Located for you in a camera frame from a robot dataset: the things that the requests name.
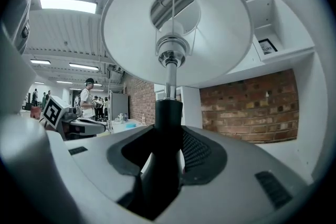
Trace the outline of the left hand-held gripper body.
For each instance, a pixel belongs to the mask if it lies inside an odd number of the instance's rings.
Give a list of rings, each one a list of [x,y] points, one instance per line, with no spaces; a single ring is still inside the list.
[[[80,110],[72,107],[59,97],[49,97],[42,112],[44,128],[46,131],[54,131],[60,134],[64,141],[84,138],[80,135],[81,127],[73,125],[79,116]]]

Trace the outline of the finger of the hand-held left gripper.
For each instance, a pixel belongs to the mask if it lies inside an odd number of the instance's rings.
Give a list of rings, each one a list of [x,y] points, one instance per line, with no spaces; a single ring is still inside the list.
[[[90,136],[105,132],[107,128],[107,123],[98,122],[91,119],[79,118],[78,126],[80,127],[79,135]]]

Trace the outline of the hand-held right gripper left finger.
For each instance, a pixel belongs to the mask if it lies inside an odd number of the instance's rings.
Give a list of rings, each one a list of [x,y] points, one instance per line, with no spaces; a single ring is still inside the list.
[[[135,178],[122,175],[110,164],[108,150],[114,144],[140,132],[153,129],[151,126],[136,127],[116,134],[66,141],[67,149],[84,147],[87,150],[72,156],[81,172],[102,194],[116,202],[131,192]]]

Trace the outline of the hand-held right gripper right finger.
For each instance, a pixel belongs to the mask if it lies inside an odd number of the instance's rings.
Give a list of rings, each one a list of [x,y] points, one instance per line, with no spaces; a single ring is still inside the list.
[[[192,131],[218,143],[227,153],[225,168],[210,183],[184,186],[162,213],[163,224],[280,224],[295,210],[295,200],[307,183],[259,146],[204,129]],[[256,174],[272,174],[272,181],[290,199],[276,209],[270,185]]]

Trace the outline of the white table lamp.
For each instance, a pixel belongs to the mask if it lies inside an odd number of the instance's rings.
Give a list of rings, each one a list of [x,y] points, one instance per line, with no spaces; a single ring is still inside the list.
[[[191,86],[231,71],[245,57],[254,28],[244,0],[193,0],[197,20],[191,30],[170,18],[156,27],[150,17],[155,0],[108,0],[102,15],[101,37],[112,59],[139,79],[164,85],[164,98],[155,104],[150,144],[154,180],[145,189],[150,216],[157,216],[177,195],[178,172],[163,178],[162,168],[177,168],[182,146],[182,108],[178,86]]]

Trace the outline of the small white side table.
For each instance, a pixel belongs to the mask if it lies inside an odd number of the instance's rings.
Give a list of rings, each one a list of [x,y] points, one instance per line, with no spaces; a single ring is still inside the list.
[[[124,131],[128,131],[128,130],[131,130],[131,129],[134,129],[134,128],[126,128],[126,124],[127,123],[136,123],[136,127],[143,127],[145,125],[143,125],[141,122],[137,121],[137,120],[134,120],[134,119],[128,119],[127,122],[120,122],[120,121],[111,121],[111,124],[110,124],[110,133],[111,134],[116,134],[116,133],[120,133],[120,132],[124,132]]]

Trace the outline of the grey metal cabinet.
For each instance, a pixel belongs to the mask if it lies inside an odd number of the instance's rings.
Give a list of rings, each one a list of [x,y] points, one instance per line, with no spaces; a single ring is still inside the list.
[[[129,96],[122,93],[109,93],[108,115],[114,121],[120,114],[129,114]]]

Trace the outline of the person's grey shirt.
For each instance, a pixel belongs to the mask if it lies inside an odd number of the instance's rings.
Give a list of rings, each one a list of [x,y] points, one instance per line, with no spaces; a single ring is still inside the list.
[[[22,55],[30,27],[31,0],[9,0],[0,18],[0,117],[16,114],[36,74]]]

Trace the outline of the large rectangular ceiling light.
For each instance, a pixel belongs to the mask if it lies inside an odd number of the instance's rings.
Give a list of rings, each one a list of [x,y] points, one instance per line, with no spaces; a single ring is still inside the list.
[[[42,9],[61,9],[95,14],[97,4],[79,0],[40,0]]]

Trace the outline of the black framed picture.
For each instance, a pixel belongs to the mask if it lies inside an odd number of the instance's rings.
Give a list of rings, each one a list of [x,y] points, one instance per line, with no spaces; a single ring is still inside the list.
[[[264,55],[272,54],[278,51],[268,38],[259,40],[258,42]]]

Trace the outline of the white hutch shelf unit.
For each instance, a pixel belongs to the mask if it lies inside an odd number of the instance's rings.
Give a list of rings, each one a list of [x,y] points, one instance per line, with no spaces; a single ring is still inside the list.
[[[329,116],[328,93],[316,46],[299,17],[282,0],[245,0],[255,34],[246,57],[229,73],[179,87],[182,124],[252,142],[297,140],[313,181]],[[264,55],[259,40],[277,52]]]

